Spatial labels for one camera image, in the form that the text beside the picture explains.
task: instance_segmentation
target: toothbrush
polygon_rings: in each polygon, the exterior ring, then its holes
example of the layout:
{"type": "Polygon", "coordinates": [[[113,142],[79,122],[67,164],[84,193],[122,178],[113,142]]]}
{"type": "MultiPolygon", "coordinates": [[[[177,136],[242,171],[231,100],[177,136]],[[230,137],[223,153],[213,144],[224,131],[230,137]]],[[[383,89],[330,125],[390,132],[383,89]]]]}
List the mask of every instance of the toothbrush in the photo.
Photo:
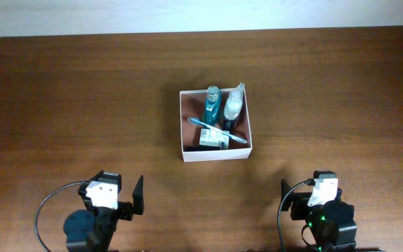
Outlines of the toothbrush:
{"type": "Polygon", "coordinates": [[[213,131],[218,132],[218,133],[221,133],[221,134],[224,134],[225,136],[227,136],[227,137],[229,137],[229,138],[231,138],[231,139],[233,139],[235,141],[238,141],[239,143],[243,143],[243,144],[248,143],[245,139],[243,139],[243,138],[241,138],[239,136],[234,136],[233,134],[230,134],[230,133],[226,133],[223,130],[217,128],[217,127],[210,126],[209,124],[206,124],[206,123],[202,122],[198,118],[189,117],[188,118],[188,123],[192,123],[193,125],[203,125],[203,126],[207,127],[208,129],[213,130],[213,131]]]}

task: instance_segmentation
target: bottle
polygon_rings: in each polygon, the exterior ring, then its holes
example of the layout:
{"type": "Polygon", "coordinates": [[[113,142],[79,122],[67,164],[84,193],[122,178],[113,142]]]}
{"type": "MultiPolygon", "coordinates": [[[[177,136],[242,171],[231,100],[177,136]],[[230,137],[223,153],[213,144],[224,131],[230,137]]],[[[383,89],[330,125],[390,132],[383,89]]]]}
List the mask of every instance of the bottle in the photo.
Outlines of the bottle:
{"type": "Polygon", "coordinates": [[[242,109],[244,88],[245,84],[240,83],[235,90],[229,93],[227,103],[225,104],[225,111],[223,113],[223,130],[232,132],[236,127],[242,109]]]}
{"type": "Polygon", "coordinates": [[[220,96],[220,89],[218,87],[208,87],[208,95],[204,106],[204,122],[211,126],[214,126],[218,122],[220,96]]]}

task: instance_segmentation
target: brown wooden surface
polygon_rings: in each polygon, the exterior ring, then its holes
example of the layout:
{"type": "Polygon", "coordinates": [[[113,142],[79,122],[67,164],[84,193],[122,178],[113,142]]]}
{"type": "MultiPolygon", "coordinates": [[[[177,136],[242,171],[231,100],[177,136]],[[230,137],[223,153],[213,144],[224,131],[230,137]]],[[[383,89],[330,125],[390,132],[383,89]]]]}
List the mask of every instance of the brown wooden surface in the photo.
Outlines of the brown wooden surface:
{"type": "MultiPolygon", "coordinates": [[[[0,38],[0,251],[40,251],[41,200],[100,169],[122,174],[120,200],[145,177],[146,211],[113,249],[277,250],[281,178],[331,169],[358,246],[403,251],[403,27],[0,38]],[[239,82],[250,158],[184,163],[178,91],[239,82]]],[[[46,204],[53,251],[82,208],[76,188],[46,204]]]]}

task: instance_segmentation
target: box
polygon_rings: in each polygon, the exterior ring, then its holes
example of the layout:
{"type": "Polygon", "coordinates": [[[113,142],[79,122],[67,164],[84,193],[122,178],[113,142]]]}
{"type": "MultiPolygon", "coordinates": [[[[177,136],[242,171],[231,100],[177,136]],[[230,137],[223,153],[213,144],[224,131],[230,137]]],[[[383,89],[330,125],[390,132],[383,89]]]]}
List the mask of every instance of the box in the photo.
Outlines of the box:
{"type": "MultiPolygon", "coordinates": [[[[229,93],[234,88],[221,89],[222,102],[220,104],[221,116],[228,99],[229,93]]],[[[246,92],[243,91],[242,111],[236,129],[232,132],[237,136],[245,138],[248,143],[237,143],[229,140],[228,150],[208,150],[208,151],[185,151],[186,146],[198,146],[202,126],[188,123],[188,117],[203,119],[204,104],[207,90],[180,91],[180,130],[181,130],[181,152],[184,162],[210,161],[210,160],[231,160],[248,158],[253,149],[251,141],[251,126],[248,117],[248,105],[246,103],[246,92]]]]}

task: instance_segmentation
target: white wall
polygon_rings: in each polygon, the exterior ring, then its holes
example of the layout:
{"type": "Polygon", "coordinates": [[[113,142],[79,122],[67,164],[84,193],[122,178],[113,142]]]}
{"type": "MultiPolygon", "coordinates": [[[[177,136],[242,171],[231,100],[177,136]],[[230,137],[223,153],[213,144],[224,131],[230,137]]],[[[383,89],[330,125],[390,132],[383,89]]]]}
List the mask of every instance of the white wall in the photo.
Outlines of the white wall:
{"type": "Polygon", "coordinates": [[[0,0],[0,36],[403,25],[403,0],[0,0]]]}

